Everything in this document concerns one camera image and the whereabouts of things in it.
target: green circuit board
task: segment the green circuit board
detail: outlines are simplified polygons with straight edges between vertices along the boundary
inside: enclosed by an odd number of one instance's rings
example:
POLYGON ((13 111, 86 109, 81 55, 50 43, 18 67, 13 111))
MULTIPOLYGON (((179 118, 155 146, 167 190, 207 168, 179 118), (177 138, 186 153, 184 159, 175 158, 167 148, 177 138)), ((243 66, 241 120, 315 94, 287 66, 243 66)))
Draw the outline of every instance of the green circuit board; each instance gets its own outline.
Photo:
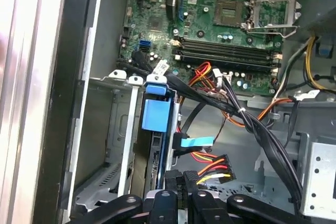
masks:
MULTIPOLYGON (((281 52, 282 37, 273 36, 272 40, 267 39, 267 35, 248 35, 240 27, 227 24, 216 23, 216 9, 221 8, 223 0, 180 0, 178 18, 172 22, 166 16, 166 0, 157 0, 156 2, 147 0, 142 6, 139 6, 138 0, 129 0, 127 5, 127 14, 124 26, 128 30, 128 41, 120 50, 120 55, 125 59, 130 59, 132 52, 139 47, 140 40, 151 41, 151 48, 148 52, 150 63, 155 66, 159 59, 166 59, 170 65, 170 71, 174 71, 182 80, 188 82, 192 77, 192 69, 187 68, 186 64, 176 61, 172 55, 174 48, 172 39, 173 30, 178 30, 178 35, 196 41, 208 41, 222 45, 244 46, 249 48, 269 49, 275 52, 281 52)), ((237 1, 241 5, 242 20, 246 15, 244 2, 247 0, 228 0, 237 1)), ((282 24, 285 18, 286 3, 265 3, 260 12, 259 23, 261 26, 266 24, 282 24)), ((235 17, 237 14, 232 10, 223 8, 222 15, 235 17)), ((232 86, 237 93, 247 95, 271 95, 271 80, 274 76, 259 72, 244 72, 241 75, 232 78, 232 86), (247 83, 248 88, 243 89, 241 83, 247 83)))

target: ram slot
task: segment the ram slot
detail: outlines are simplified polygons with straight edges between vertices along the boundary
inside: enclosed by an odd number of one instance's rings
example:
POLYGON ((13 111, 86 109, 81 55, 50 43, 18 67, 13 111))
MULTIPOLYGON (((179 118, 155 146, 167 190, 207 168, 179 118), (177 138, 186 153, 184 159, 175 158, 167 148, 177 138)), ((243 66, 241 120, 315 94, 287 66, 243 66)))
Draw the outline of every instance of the ram slot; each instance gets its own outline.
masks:
POLYGON ((273 72, 280 67, 278 63, 273 62, 258 62, 258 61, 246 61, 239 58, 224 58, 209 54, 197 54, 194 52, 186 52, 182 50, 176 51, 179 54, 180 61, 184 63, 190 63, 200 65, 204 61, 210 61, 213 65, 216 65, 224 69, 232 70, 245 70, 245 71, 257 71, 257 72, 273 72))
POLYGON ((249 48, 241 46, 229 46, 204 41, 184 40, 182 41, 184 51, 197 51, 228 57, 242 57, 256 60, 271 60, 272 53, 259 48, 249 48))

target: motherboard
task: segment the motherboard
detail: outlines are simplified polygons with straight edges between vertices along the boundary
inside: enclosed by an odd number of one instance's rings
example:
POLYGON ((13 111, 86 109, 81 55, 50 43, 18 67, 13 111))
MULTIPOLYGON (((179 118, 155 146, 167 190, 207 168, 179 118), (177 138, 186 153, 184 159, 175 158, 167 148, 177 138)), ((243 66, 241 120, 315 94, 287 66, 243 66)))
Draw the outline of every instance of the motherboard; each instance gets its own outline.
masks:
POLYGON ((288 0, 128 0, 120 57, 165 59, 187 83, 209 61, 237 93, 273 95, 287 20, 288 0))

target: white sticker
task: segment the white sticker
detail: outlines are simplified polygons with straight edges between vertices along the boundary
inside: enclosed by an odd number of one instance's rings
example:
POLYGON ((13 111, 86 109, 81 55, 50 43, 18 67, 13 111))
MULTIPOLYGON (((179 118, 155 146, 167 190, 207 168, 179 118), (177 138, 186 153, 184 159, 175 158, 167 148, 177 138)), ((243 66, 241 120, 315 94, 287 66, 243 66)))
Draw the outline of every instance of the white sticker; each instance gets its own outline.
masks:
POLYGON ((197 4, 197 0, 188 0, 188 4, 190 4, 190 5, 196 5, 197 4))
POLYGON ((168 68, 169 68, 169 65, 167 64, 167 60, 160 60, 159 63, 154 68, 153 74, 156 74, 158 76, 162 76, 162 75, 164 75, 164 73, 166 73, 168 68))

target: blue sata port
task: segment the blue sata port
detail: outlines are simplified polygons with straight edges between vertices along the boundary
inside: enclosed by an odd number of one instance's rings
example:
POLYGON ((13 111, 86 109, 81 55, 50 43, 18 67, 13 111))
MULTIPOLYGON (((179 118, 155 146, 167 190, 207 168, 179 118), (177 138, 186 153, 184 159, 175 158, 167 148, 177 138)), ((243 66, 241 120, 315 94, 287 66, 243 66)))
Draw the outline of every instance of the blue sata port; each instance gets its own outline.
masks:
POLYGON ((152 42, 148 40, 140 40, 139 49, 143 52, 149 52, 151 49, 152 42))

